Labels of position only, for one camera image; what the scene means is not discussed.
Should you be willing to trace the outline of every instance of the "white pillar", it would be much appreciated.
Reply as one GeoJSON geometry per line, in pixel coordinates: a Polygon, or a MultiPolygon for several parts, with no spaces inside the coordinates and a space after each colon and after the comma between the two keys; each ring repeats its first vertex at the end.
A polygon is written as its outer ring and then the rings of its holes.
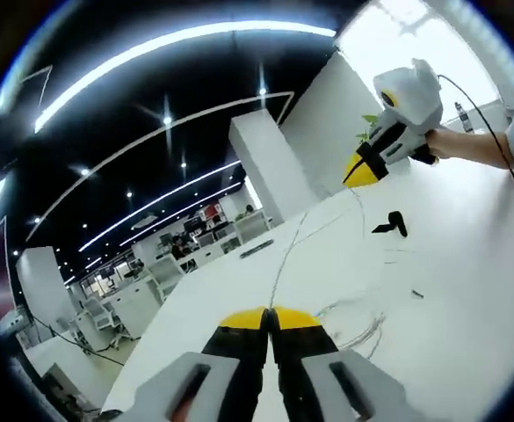
{"type": "Polygon", "coordinates": [[[300,162],[266,109],[234,117],[229,140],[274,224],[318,202],[300,162]]]}
{"type": "Polygon", "coordinates": [[[20,256],[17,273],[30,312],[60,332],[57,319],[68,322],[76,311],[57,266],[52,247],[31,248],[20,256]]]}

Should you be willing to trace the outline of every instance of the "computer monitor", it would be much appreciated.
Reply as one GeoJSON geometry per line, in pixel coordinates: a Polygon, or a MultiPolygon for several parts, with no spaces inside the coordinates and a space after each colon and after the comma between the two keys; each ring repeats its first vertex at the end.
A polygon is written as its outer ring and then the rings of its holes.
{"type": "Polygon", "coordinates": [[[209,244],[212,244],[213,242],[214,242],[214,234],[211,232],[198,237],[198,243],[200,245],[200,248],[203,248],[204,246],[208,246],[209,244]]]}
{"type": "Polygon", "coordinates": [[[103,279],[109,279],[113,275],[114,275],[114,267],[112,267],[112,266],[109,266],[107,268],[103,268],[102,270],[100,270],[100,276],[103,279]]]}
{"type": "Polygon", "coordinates": [[[160,235],[159,240],[161,240],[162,244],[172,244],[172,234],[165,233],[164,235],[160,235]]]}
{"type": "Polygon", "coordinates": [[[192,233],[193,231],[196,231],[198,229],[203,230],[205,228],[206,228],[206,222],[203,222],[202,219],[199,217],[199,215],[197,215],[185,222],[185,231],[187,233],[192,233]]]}

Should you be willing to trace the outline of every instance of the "person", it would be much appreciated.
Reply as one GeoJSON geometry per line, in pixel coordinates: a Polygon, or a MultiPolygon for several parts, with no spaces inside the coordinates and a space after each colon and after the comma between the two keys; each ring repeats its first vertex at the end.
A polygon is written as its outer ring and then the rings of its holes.
{"type": "Polygon", "coordinates": [[[514,168],[514,119],[506,132],[495,135],[504,157],[492,134],[474,135],[435,129],[427,133],[425,138],[432,154],[440,158],[464,158],[502,169],[508,169],[509,166],[514,168]]]}
{"type": "Polygon", "coordinates": [[[170,249],[170,253],[172,253],[172,256],[175,257],[175,259],[181,259],[190,253],[190,249],[185,246],[185,241],[181,236],[174,236],[172,238],[172,248],[170,249]]]}

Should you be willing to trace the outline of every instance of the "desk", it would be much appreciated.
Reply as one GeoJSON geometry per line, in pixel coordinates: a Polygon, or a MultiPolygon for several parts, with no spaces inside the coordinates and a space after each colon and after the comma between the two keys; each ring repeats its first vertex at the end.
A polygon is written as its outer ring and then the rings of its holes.
{"type": "MultiPolygon", "coordinates": [[[[72,339],[69,331],[61,335],[72,339]]],[[[71,345],[63,338],[53,337],[24,352],[39,376],[43,377],[52,370],[60,384],[69,380],[72,385],[67,390],[78,389],[95,407],[101,406],[105,401],[110,391],[110,382],[79,347],[71,345]],[[60,371],[65,375],[61,379],[57,378],[60,371]]]]}
{"type": "Polygon", "coordinates": [[[161,306],[156,282],[144,277],[101,301],[113,310],[132,338],[141,337],[161,306]]]}
{"type": "MultiPolygon", "coordinates": [[[[314,314],[339,300],[351,304],[323,321],[338,345],[383,313],[372,363],[404,386],[409,404],[428,418],[480,420],[514,374],[514,186],[507,171],[454,159],[392,170],[355,190],[362,206],[343,191],[186,274],[104,409],[128,409],[135,389],[180,354],[200,351],[228,314],[267,306],[278,277],[275,304],[314,314]],[[409,237],[372,234],[395,210],[409,237]],[[269,238],[271,246],[239,259],[269,238]]],[[[255,421],[287,421],[271,356],[269,347],[255,421]]]]}
{"type": "Polygon", "coordinates": [[[200,248],[197,251],[194,251],[194,252],[186,255],[184,258],[179,259],[177,262],[181,266],[182,264],[185,264],[190,260],[194,260],[194,262],[196,262],[196,265],[198,266],[198,268],[200,268],[201,266],[207,264],[208,262],[212,262],[213,260],[223,256],[224,253],[223,253],[223,249],[221,248],[221,246],[236,237],[237,237],[236,233],[230,233],[227,236],[222,237],[220,240],[217,240],[217,241],[213,242],[212,244],[204,246],[203,248],[200,248]]]}

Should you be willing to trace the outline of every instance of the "office chair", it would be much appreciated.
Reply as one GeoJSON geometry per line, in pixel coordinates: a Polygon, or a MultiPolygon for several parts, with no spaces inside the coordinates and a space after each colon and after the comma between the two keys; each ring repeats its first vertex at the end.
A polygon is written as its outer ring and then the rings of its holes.
{"type": "Polygon", "coordinates": [[[90,354],[90,344],[85,338],[84,334],[79,330],[79,327],[77,326],[77,323],[74,319],[68,322],[69,327],[69,334],[71,334],[71,337],[73,338],[73,341],[75,341],[78,345],[80,345],[86,354],[90,354]]]}
{"type": "Polygon", "coordinates": [[[174,288],[185,275],[185,271],[172,255],[166,255],[159,259],[148,270],[157,282],[161,303],[165,302],[168,295],[164,293],[164,290],[169,288],[169,286],[174,288]]]}
{"type": "Polygon", "coordinates": [[[119,320],[118,316],[113,311],[111,312],[103,306],[99,299],[91,297],[83,304],[83,306],[92,317],[97,330],[100,331],[106,328],[113,328],[116,331],[116,335],[110,341],[110,346],[118,350],[120,340],[123,338],[132,339],[132,336],[130,336],[126,331],[126,328],[119,320]]]}

